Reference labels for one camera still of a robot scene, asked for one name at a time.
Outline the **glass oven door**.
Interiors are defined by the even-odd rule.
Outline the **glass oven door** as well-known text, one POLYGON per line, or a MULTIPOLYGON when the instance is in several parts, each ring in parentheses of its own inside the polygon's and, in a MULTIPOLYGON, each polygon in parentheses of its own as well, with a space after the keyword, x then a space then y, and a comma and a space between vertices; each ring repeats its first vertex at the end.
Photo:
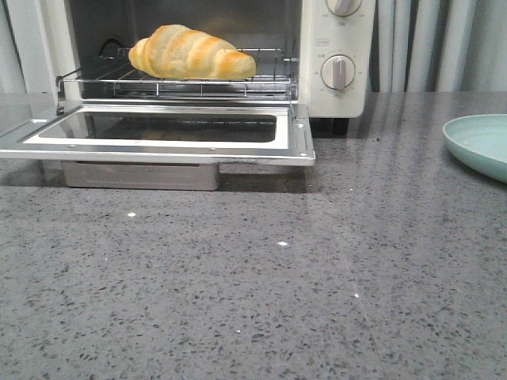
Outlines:
POLYGON ((306 109, 238 102, 83 101, 1 135, 2 158, 312 166, 306 109))

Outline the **golden croissant bread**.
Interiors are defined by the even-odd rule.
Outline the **golden croissant bread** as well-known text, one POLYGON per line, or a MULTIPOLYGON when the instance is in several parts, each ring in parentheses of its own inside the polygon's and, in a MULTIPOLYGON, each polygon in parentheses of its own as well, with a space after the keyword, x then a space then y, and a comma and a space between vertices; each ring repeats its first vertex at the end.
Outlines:
POLYGON ((257 64, 228 41, 184 25, 163 25, 129 51, 131 65, 156 78, 240 80, 257 64))

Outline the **lower white oven knob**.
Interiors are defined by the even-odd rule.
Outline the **lower white oven knob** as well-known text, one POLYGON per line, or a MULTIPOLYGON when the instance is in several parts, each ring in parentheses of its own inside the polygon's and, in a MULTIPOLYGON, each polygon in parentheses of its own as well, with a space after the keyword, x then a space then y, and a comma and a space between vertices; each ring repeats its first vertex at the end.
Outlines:
POLYGON ((334 55, 323 63, 321 77, 327 87, 344 90, 353 82, 355 65, 346 55, 334 55))

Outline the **white oven knob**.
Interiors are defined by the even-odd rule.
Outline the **white oven knob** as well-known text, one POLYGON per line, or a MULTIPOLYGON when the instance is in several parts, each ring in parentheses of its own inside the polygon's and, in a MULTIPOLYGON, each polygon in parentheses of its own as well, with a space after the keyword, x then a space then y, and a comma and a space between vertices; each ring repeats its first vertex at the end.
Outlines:
POLYGON ((323 63, 321 77, 327 87, 344 90, 353 82, 355 65, 346 55, 334 55, 323 63))
POLYGON ((329 11, 337 17, 349 17, 361 6, 361 0, 326 0, 329 11))

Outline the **white Toshiba toaster oven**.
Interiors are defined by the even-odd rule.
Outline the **white Toshiba toaster oven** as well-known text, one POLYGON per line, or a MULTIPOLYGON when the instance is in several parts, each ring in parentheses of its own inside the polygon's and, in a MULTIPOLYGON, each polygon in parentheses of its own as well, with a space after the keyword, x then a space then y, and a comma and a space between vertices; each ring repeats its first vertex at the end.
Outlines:
POLYGON ((373 1, 6 1, 27 88, 61 101, 188 97, 306 105, 336 124, 364 109, 373 1), (231 42, 253 78, 200 84, 135 69, 128 51, 163 25, 231 42))

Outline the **upper white oven knob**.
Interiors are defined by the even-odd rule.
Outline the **upper white oven knob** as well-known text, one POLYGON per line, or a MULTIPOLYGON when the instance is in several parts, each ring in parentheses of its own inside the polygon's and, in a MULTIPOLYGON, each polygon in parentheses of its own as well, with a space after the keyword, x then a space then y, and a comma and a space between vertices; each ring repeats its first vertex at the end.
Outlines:
POLYGON ((326 0, 329 11, 337 17, 349 17, 361 6, 361 0, 326 0))

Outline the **grey pleated curtain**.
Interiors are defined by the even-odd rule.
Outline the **grey pleated curtain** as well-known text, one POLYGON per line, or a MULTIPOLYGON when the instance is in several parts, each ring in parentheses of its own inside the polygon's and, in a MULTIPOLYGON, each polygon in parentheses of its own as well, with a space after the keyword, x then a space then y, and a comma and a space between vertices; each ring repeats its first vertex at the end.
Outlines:
MULTIPOLYGON (((1 3, 1 92, 46 93, 47 1, 1 3)), ((504 1, 379 1, 372 92, 504 91, 504 1)))

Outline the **light green round plate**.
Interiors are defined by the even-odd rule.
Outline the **light green round plate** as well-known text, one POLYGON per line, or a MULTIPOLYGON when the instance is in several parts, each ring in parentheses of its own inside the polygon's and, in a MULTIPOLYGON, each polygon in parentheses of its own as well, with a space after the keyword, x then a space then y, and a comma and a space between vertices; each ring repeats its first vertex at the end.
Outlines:
POLYGON ((469 168, 506 183, 506 114, 464 116, 443 126, 450 153, 469 168))

